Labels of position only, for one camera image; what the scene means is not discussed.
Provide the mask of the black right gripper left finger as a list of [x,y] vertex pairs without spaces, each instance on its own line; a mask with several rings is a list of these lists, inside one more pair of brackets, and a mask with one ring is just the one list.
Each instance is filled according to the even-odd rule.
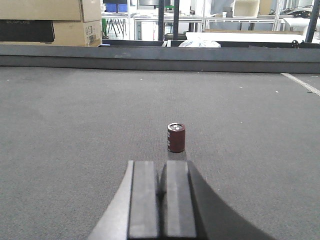
[[158,176],[152,161],[127,163],[122,182],[89,240],[158,240]]

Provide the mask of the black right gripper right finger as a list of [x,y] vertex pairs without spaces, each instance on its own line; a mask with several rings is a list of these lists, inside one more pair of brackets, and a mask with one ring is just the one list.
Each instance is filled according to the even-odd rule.
[[167,161],[161,194],[164,240],[272,239],[228,206],[191,161]]

